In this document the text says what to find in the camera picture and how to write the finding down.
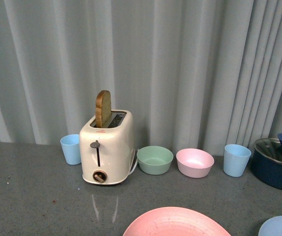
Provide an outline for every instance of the pot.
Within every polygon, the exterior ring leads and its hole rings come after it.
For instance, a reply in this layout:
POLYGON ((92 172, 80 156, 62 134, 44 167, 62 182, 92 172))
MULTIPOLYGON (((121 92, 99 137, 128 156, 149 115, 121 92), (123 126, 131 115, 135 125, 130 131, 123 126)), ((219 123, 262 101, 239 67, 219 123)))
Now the pot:
POLYGON ((279 139, 255 142, 251 171, 262 182, 282 190, 282 145, 279 139))

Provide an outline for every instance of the plastic cup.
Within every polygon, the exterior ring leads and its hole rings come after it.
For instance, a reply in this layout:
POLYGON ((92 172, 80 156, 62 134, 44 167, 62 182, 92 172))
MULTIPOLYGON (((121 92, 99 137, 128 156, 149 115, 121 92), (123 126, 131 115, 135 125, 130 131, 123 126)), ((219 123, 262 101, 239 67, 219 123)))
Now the plastic cup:
POLYGON ((243 175, 247 166, 251 151, 238 144, 228 144, 224 151, 224 172, 232 177, 243 175))
POLYGON ((79 134, 70 134, 60 140, 64 157, 69 165, 81 163, 79 140, 79 134))

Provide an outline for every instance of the pink plate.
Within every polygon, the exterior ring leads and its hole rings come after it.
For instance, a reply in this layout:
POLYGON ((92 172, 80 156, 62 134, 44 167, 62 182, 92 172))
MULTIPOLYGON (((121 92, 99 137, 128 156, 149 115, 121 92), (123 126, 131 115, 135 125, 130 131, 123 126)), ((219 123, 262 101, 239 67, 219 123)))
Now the pink plate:
POLYGON ((230 236, 211 218, 181 207, 150 210, 135 219, 123 236, 230 236))

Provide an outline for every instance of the toast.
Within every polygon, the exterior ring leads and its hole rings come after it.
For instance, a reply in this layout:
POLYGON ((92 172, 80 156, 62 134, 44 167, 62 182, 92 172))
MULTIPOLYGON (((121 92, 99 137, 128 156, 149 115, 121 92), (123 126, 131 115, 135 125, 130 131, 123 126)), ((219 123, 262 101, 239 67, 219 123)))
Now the toast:
POLYGON ((102 90, 96 97, 95 121, 96 127, 102 128, 112 115, 111 93, 102 90))

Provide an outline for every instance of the gray countertop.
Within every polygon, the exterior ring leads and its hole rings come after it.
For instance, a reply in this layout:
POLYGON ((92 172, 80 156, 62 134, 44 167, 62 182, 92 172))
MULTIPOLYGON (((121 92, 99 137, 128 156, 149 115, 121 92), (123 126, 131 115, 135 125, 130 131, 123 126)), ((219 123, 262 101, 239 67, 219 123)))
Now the gray countertop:
POLYGON ((0 236, 121 236, 143 213, 159 207, 198 211, 232 236, 255 236, 269 218, 282 215, 282 190, 250 171, 234 178, 215 156, 209 175, 169 171, 147 175, 137 166, 121 184, 98 186, 82 179, 82 167, 65 162, 60 146, 0 143, 0 236))

